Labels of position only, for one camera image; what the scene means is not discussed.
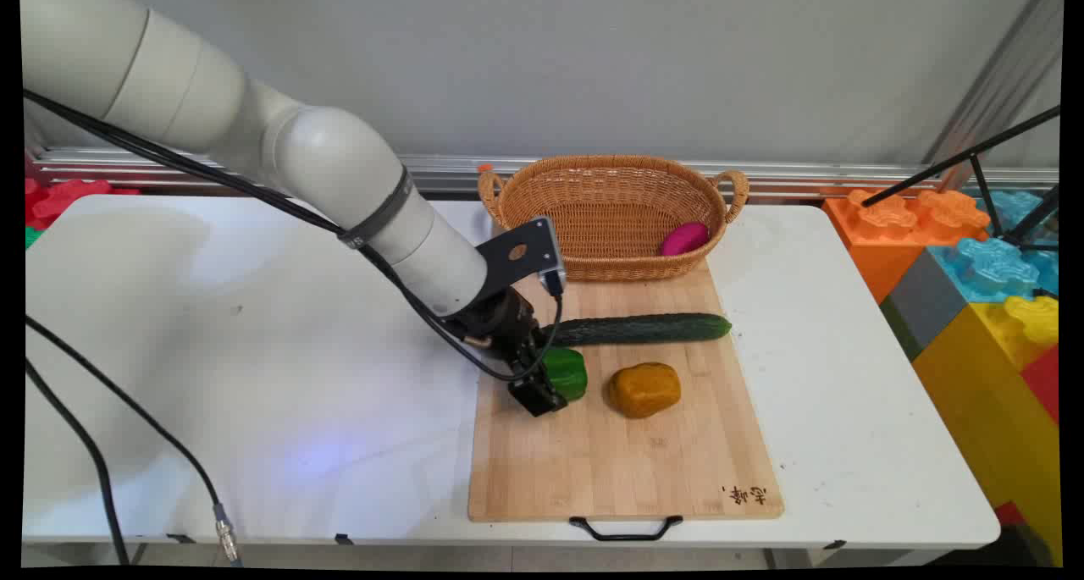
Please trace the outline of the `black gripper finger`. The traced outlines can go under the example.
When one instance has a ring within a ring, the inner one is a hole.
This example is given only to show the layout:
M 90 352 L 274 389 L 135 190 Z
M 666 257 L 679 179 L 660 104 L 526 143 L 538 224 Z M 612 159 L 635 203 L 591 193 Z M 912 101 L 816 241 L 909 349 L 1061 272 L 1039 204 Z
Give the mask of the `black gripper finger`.
M 568 407 L 566 396 L 550 379 L 545 362 L 538 362 L 531 369 L 526 363 L 514 362 L 509 368 L 514 368 L 519 377 L 509 382 L 507 392 L 531 417 L 542 417 Z

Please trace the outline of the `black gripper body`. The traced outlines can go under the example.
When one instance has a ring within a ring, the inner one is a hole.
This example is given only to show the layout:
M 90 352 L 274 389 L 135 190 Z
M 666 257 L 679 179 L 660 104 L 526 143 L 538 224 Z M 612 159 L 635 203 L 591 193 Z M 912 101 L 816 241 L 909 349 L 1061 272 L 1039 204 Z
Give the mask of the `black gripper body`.
M 534 368 L 543 341 L 534 307 L 515 288 L 477 300 L 446 318 L 446 327 L 488 359 L 504 362 L 513 372 Z

